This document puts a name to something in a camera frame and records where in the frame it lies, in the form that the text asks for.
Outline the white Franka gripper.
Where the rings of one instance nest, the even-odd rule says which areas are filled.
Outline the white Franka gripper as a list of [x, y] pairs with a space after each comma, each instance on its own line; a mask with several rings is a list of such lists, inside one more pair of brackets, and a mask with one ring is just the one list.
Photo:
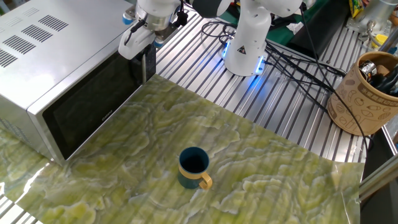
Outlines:
[[144, 27], [139, 28], [134, 33], [126, 30], [121, 37], [118, 52], [124, 58], [131, 60], [145, 47], [153, 43], [155, 33]]

